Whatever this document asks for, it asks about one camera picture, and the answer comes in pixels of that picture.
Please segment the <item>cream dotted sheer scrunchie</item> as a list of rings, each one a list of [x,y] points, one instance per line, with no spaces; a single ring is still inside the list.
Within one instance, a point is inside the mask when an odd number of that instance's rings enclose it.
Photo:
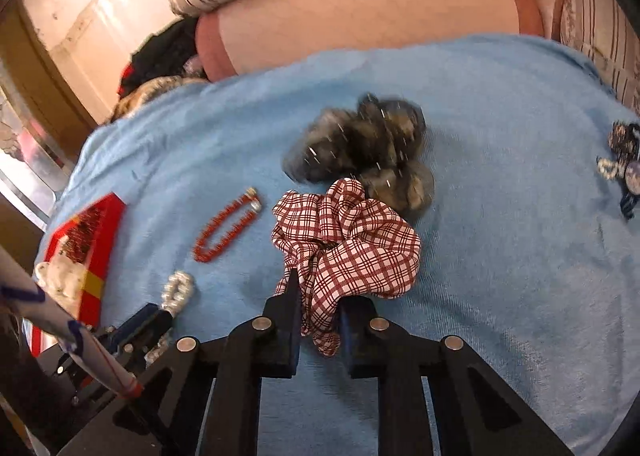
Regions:
[[[75,263],[62,253],[65,235],[56,244],[49,261],[35,266],[37,284],[61,306],[71,306],[80,300],[85,265]]]

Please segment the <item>maroon polka dot scrunchie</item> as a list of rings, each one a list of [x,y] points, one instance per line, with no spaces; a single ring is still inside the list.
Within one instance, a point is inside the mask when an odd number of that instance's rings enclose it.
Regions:
[[[78,214],[72,227],[65,233],[66,241],[62,246],[65,257],[75,263],[87,263],[105,213],[104,208],[91,207]]]

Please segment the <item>maroon plaid scrunchie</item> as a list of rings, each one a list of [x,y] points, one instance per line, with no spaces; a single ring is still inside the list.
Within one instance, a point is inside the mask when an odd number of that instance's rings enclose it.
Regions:
[[[272,213],[271,242],[284,264],[274,293],[283,294],[291,273],[297,273],[300,333],[324,356],[335,355],[341,344],[336,326],[341,299],[395,299],[416,283],[419,235],[384,202],[367,198],[356,180],[340,179],[323,195],[289,190]]]

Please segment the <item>red white box tray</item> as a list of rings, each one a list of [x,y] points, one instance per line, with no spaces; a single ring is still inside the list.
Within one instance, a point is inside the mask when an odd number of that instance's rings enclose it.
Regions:
[[[126,204],[110,193],[57,228],[43,261],[38,285],[79,323],[92,330],[101,320],[111,252]]]

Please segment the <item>white patterned sleeve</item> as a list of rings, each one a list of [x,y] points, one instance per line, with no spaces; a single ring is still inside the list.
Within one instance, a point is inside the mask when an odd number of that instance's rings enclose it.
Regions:
[[[70,357],[95,380],[122,398],[137,398],[142,385],[99,340],[59,306],[1,248],[1,309],[26,318],[58,339]]]

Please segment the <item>light blue bed cover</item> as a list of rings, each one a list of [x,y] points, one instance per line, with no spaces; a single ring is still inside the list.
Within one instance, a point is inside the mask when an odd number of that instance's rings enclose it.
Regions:
[[[218,338],[256,316],[283,274],[270,210],[213,262],[195,262],[193,244],[249,187],[274,206],[303,130],[366,93],[423,109],[435,178],[418,282],[378,310],[421,337],[462,337],[575,454],[598,454],[639,390],[639,223],[596,169],[631,113],[588,57],[550,40],[324,52],[183,86],[95,130],[49,228],[106,194],[124,201],[102,320],[156,301],[179,270],[196,291],[177,335]]]

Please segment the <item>wooden door with glass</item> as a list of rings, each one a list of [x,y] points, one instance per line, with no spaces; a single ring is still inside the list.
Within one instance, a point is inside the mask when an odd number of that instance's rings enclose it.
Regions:
[[[1,12],[1,246],[26,270],[95,128],[24,1],[9,1]]]

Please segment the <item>leaf print fabric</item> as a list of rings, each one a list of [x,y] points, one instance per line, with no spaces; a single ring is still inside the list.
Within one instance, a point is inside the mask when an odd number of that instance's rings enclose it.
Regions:
[[[189,84],[207,83],[206,79],[195,77],[168,76],[149,80],[119,100],[114,106],[111,117],[107,122],[131,118],[142,106],[159,98],[170,91],[188,86]]]

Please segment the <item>black clothing pile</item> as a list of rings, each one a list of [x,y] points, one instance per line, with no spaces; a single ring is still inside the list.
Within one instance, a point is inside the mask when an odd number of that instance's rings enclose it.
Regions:
[[[151,34],[122,71],[118,97],[124,98],[142,84],[160,77],[204,78],[195,45],[197,24],[196,18],[180,18],[159,34]]]

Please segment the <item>dark grey sheer scrunchie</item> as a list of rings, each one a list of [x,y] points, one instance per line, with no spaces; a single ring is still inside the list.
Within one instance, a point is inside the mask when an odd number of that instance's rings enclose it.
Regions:
[[[433,173],[420,161],[426,138],[418,105],[367,93],[354,110],[323,109],[286,153],[282,169],[296,183],[354,179],[367,197],[414,222],[435,195]]]

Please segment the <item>blue striped ribbon brooch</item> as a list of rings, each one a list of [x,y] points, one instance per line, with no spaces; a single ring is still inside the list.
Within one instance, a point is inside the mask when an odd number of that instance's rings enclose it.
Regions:
[[[620,211],[626,220],[634,217],[639,202],[639,125],[614,121],[608,135],[608,146],[615,157],[615,176],[620,180]]]

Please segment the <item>pink bolster cushion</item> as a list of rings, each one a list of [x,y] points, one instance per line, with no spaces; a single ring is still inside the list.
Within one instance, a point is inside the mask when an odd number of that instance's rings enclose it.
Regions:
[[[544,35],[535,0],[234,0],[198,19],[210,81],[314,53],[397,49],[470,34]]]

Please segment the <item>striped floral side cushion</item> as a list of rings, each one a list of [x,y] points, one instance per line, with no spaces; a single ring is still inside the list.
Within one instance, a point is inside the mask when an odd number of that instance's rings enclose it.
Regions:
[[[639,36],[616,0],[563,0],[559,40],[593,62],[617,101],[639,111]]]

